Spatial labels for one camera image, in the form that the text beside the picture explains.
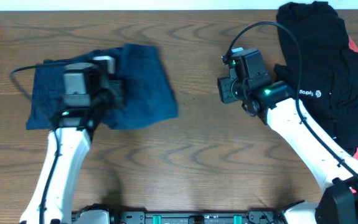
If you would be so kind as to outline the black printed t-shirt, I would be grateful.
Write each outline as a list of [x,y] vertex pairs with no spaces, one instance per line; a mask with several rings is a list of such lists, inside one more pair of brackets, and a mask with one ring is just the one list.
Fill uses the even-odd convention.
[[313,119],[338,145],[358,148],[358,52],[350,49],[344,20],[327,2],[281,6],[277,23],[298,40],[278,31],[285,65],[276,64],[279,80],[299,91]]

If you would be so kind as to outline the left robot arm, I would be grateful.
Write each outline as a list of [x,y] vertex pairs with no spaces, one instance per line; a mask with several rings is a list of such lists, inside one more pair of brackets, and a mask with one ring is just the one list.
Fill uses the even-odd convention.
[[115,61],[63,63],[63,107],[48,116],[47,154],[34,194],[20,223],[71,223],[73,196],[92,136],[110,108],[124,105]]

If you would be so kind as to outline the folded dark blue shorts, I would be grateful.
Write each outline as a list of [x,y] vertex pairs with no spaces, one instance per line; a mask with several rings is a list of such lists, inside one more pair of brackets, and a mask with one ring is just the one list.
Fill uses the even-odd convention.
[[105,55],[104,51],[94,50],[88,54],[60,60],[44,60],[51,67],[36,68],[32,90],[31,113],[26,123],[27,130],[49,129],[46,115],[52,116],[61,107],[61,96],[65,92],[64,66],[56,63],[87,62],[93,57]]

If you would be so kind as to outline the dark blue shorts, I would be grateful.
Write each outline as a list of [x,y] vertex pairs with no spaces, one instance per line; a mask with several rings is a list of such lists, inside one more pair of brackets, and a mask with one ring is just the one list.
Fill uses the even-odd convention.
[[104,124],[111,129],[140,129],[178,117],[177,101],[157,47],[126,44],[93,54],[116,60],[115,77],[124,86],[125,107],[107,112]]
[[94,50],[88,54],[60,60],[44,60],[51,67],[36,68],[32,90],[31,113],[26,123],[27,130],[49,129],[46,115],[52,116],[61,107],[61,96],[65,92],[64,66],[56,63],[87,62],[93,57],[105,55],[104,51]]

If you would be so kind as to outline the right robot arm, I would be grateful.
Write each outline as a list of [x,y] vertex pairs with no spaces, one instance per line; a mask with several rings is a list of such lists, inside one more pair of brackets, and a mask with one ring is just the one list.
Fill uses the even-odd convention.
[[318,202],[296,202],[259,217],[249,213],[249,223],[358,223],[358,160],[315,122],[290,86],[272,82],[258,49],[229,50],[222,60],[229,75],[217,80],[221,101],[241,102],[246,114],[277,132],[323,192]]

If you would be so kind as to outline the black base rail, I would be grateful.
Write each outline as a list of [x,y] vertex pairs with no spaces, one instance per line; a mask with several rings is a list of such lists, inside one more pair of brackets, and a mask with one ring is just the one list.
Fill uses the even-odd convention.
[[145,209],[114,209],[93,204],[72,213],[72,223],[110,224],[285,224],[287,221],[274,210],[239,212],[149,212]]

